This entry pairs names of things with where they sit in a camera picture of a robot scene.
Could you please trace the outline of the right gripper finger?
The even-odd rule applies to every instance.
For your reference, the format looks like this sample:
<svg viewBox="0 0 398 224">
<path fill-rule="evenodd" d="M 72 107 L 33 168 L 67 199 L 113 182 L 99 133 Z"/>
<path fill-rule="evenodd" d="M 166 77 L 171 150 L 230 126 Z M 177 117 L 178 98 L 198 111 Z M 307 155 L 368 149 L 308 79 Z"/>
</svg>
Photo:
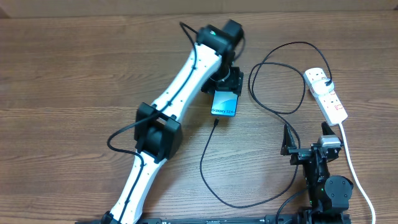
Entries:
<svg viewBox="0 0 398 224">
<path fill-rule="evenodd" d="M 284 125 L 284 138 L 282 140 L 282 146 L 280 150 L 280 154 L 283 156 L 291 155 L 293 150 L 296 150 L 295 141 L 293 135 L 290 131 L 290 128 L 287 124 Z"/>
<path fill-rule="evenodd" d="M 330 128 L 326 121 L 322 122 L 322 133 L 324 136 L 335 135 L 335 132 Z"/>
</svg>

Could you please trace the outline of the blue Galaxy smartphone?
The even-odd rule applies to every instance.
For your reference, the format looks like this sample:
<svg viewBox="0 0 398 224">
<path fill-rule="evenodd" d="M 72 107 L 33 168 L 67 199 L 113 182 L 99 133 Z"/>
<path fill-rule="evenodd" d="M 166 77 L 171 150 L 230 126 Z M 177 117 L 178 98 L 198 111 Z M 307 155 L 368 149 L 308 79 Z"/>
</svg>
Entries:
<svg viewBox="0 0 398 224">
<path fill-rule="evenodd" d="M 215 91 L 211 114 L 213 116 L 234 117 L 238 104 L 238 95 L 232 91 Z"/>
</svg>

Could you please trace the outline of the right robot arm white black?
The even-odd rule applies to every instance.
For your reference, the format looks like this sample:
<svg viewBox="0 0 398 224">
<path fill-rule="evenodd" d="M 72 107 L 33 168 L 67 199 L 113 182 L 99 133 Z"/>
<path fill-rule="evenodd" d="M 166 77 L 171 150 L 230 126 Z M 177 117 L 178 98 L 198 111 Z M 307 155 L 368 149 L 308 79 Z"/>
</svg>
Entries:
<svg viewBox="0 0 398 224">
<path fill-rule="evenodd" d="M 303 167 L 306 188 L 287 199 L 275 216 L 277 223 L 350 223 L 349 200 L 353 193 L 353 183 L 341 175 L 331 175 L 328 163 L 339 158 L 343 141 L 331 130 L 326 122 L 322 123 L 323 134 L 309 148 L 295 145 L 290 128 L 284 126 L 284 138 L 281 154 L 290 156 L 290 163 Z M 308 192 L 309 207 L 298 209 L 293 215 L 280 213 L 284 206 L 297 196 Z"/>
</svg>

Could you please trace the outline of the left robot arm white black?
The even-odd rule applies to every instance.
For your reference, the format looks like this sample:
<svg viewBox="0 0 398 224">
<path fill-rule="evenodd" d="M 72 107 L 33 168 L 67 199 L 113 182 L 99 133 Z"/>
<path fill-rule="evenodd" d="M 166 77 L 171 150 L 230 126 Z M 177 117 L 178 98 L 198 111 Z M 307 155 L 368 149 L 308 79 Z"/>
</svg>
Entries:
<svg viewBox="0 0 398 224">
<path fill-rule="evenodd" d="M 177 152 L 182 140 L 182 122 L 198 92 L 213 95 L 211 114 L 233 117 L 243 87 L 243 73 L 233 65 L 244 42 L 242 25 L 229 20 L 222 29 L 207 25 L 190 38 L 192 49 L 177 76 L 151 104 L 141 103 L 134 123 L 110 135 L 111 140 L 134 129 L 134 162 L 123 191 L 100 223 L 137 223 L 144 201 L 160 168 Z"/>
</svg>

